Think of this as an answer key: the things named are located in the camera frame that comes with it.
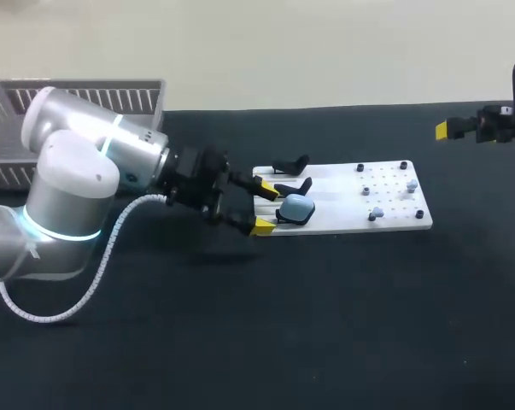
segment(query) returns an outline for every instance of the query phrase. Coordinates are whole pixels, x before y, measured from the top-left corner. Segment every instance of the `black table surface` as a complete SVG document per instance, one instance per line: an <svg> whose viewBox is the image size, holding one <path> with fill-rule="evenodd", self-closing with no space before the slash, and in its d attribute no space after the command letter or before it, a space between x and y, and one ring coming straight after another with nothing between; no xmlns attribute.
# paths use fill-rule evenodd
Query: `black table surface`
<svg viewBox="0 0 515 410"><path fill-rule="evenodd" d="M33 325L0 300L0 408L515 408L515 144L434 140L482 105L165 113L174 145L225 147L244 171L302 153L411 160L434 226L245 238L144 205L71 322ZM69 308L106 236L84 274L13 298Z"/></svg>

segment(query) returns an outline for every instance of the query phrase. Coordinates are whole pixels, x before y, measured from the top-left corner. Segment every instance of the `black bracket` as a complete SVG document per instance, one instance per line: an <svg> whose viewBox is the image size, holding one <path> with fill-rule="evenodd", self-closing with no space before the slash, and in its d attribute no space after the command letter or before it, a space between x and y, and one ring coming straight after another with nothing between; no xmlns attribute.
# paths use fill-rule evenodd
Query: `black bracket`
<svg viewBox="0 0 515 410"><path fill-rule="evenodd" d="M274 184L274 189L280 193L280 197L286 197L287 195L297 194L305 196L312 186L312 178L308 177L301 184L300 188L294 188L284 184Z"/></svg>
<svg viewBox="0 0 515 410"><path fill-rule="evenodd" d="M305 170L309 162L310 157L305 154L301 155L297 161L293 162L280 160L273 161L272 168L274 169L274 173L287 173L298 177Z"/></svg>

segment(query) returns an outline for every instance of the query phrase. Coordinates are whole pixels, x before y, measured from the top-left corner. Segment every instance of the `white pegboard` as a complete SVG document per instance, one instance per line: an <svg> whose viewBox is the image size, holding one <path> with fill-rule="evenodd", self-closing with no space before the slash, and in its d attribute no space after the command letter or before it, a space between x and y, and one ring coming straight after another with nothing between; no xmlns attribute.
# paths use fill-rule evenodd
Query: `white pegboard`
<svg viewBox="0 0 515 410"><path fill-rule="evenodd" d="M305 226L278 225L272 236L430 229L433 221L413 163L407 161L407 169L400 165L401 161L368 162L361 173L356 170L358 164L309 165L298 177L274 174L271 167L255 167L253 174L272 185L296 188L308 177L313 180L307 193L316 205L312 218ZM407 182L412 179L418 181L418 188L409 193ZM371 190L369 196L363 195L364 187ZM255 216L276 223L276 209L282 201L269 202L256 196ZM384 217L371 222L369 213L375 207L384 211ZM424 211L421 220L416 218L418 210Z"/></svg>

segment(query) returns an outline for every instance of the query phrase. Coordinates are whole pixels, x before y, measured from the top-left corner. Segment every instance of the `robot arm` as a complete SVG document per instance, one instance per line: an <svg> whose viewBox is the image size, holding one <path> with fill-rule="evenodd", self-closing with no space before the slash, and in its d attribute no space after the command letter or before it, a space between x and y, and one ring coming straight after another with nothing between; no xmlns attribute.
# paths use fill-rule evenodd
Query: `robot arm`
<svg viewBox="0 0 515 410"><path fill-rule="evenodd" d="M0 281L63 280L82 272L119 186L165 195L169 205L194 208L209 224L246 235L275 227L251 214L223 212L228 184L271 201L279 196L259 177L232 172L224 153L173 152L166 135L65 91L47 87L35 96L21 139L38 164L26 205L0 206Z"/></svg>
<svg viewBox="0 0 515 410"><path fill-rule="evenodd" d="M89 141L70 131L50 135L26 205L0 206L0 280L63 280L82 272L119 178Z"/></svg>

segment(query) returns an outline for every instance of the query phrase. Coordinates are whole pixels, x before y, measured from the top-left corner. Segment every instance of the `glowing blue ring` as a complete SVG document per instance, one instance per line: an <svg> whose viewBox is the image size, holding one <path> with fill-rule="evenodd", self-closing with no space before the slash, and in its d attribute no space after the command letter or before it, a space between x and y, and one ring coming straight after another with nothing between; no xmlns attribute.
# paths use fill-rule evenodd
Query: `glowing blue ring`
<svg viewBox="0 0 515 410"><path fill-rule="evenodd" d="M122 117L123 115L119 114L114 118L113 128L119 126L120 122L122 121ZM107 151L109 150L109 145L111 145L111 141L113 141L113 135L108 135L108 137L105 139L105 142L103 143L102 150L100 151L103 156L107 155Z"/></svg>
<svg viewBox="0 0 515 410"><path fill-rule="evenodd" d="M37 231L43 233L44 235L48 235L49 237L53 237L55 239L61 239L62 241L73 241L73 242L90 241L91 239L94 239L102 232L102 231L98 231L96 233L92 233L91 235L86 235L85 237L72 237L69 235L62 235L61 233L49 231L48 229L43 228L37 222L32 220L32 217L29 216L29 214L27 213L26 207L24 207L24 210L22 211L22 213L23 213L24 218L26 219L27 223L29 225L31 225L33 228L35 228Z"/></svg>

